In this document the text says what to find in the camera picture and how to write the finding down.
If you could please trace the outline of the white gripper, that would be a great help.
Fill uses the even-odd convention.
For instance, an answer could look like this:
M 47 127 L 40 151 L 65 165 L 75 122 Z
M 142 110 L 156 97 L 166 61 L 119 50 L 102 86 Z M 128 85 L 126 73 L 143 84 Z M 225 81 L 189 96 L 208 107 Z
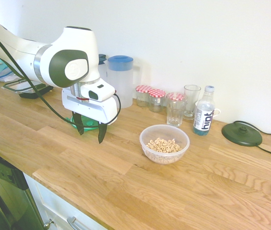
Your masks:
M 81 115 L 100 122 L 98 124 L 98 142 L 101 144 L 107 131 L 106 123 L 111 122 L 117 115 L 115 99 L 110 97 L 102 102 L 92 99 L 82 101 L 72 95 L 69 88 L 64 88 L 62 90 L 62 103 L 66 109 L 72 111 L 73 120 L 80 135 L 84 133 Z

